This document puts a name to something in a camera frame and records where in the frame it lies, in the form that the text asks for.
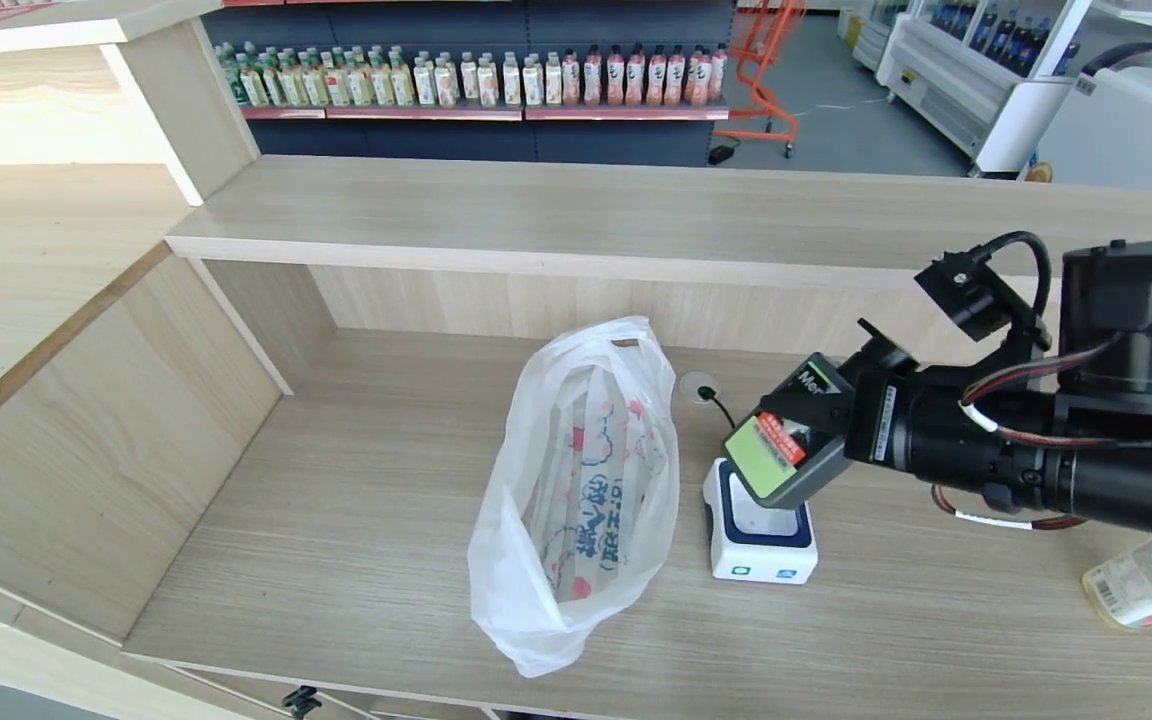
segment display fridge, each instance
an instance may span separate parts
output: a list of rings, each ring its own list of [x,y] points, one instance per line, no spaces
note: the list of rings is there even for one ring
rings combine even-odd
[[[870,70],[878,69],[882,51],[887,50],[887,37],[890,36],[892,26],[896,24],[896,15],[908,10],[909,5],[909,0],[876,0],[876,3],[870,6],[869,17],[865,18],[861,36],[856,38],[856,46],[851,50],[851,56],[858,63]]]
[[[874,77],[972,160],[1024,170],[1085,59],[1152,41],[1152,0],[912,0]]]

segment wooden countertop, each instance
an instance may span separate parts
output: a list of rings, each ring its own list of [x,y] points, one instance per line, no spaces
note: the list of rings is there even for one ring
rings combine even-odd
[[[1115,237],[1152,240],[1152,194],[840,173],[265,156],[168,242],[177,255],[206,259],[872,287],[908,283],[909,270],[942,251],[1020,228],[1037,232],[1053,258]],[[1034,273],[1021,250],[999,255],[995,268]]]
[[[923,483],[854,467],[812,502],[823,559],[804,588],[713,579],[700,483],[726,423],[680,401],[667,564],[574,666],[521,679],[470,620],[465,552],[539,344],[340,331],[248,447],[124,651],[563,717],[1152,717],[1152,630],[1109,629],[1079,585],[1138,533],[965,523],[934,509]],[[670,356],[679,373],[717,376],[734,414],[796,366]]]
[[[0,167],[0,377],[188,209],[162,165]]]
[[[1,10],[0,53],[136,40],[220,6],[221,0],[77,0],[8,8]]]

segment wooden counter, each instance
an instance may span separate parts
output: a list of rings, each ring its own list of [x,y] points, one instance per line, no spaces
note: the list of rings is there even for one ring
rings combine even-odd
[[[574,666],[521,679],[470,620],[465,547],[538,346],[340,331],[257,433],[124,651],[562,717],[1152,717],[1152,630],[1109,629],[1079,585],[1142,536],[964,523],[914,478],[854,467],[812,501],[823,559],[804,588],[721,582],[700,482],[726,423],[685,402],[667,564]],[[679,373],[717,376],[733,411],[797,363],[669,356]]]

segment robotic arm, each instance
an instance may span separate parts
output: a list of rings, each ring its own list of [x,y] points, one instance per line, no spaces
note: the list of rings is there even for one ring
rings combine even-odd
[[[1033,305],[988,268],[1011,243],[1038,260]],[[996,511],[1078,518],[1040,529],[1100,520],[1152,533],[1152,242],[1064,256],[1049,357],[1051,268],[1033,234],[947,253],[916,281],[975,341],[1009,327],[1001,347],[970,367],[919,369],[861,319],[870,339],[855,355],[810,357],[723,444],[755,501],[795,507],[856,461],[978,493]],[[1059,389],[1039,391],[1051,374]]]

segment plastic bag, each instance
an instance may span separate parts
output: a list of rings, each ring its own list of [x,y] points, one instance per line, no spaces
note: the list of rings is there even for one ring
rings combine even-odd
[[[563,334],[522,369],[468,560],[473,621],[525,679],[575,662],[668,556],[674,382],[643,316]]]

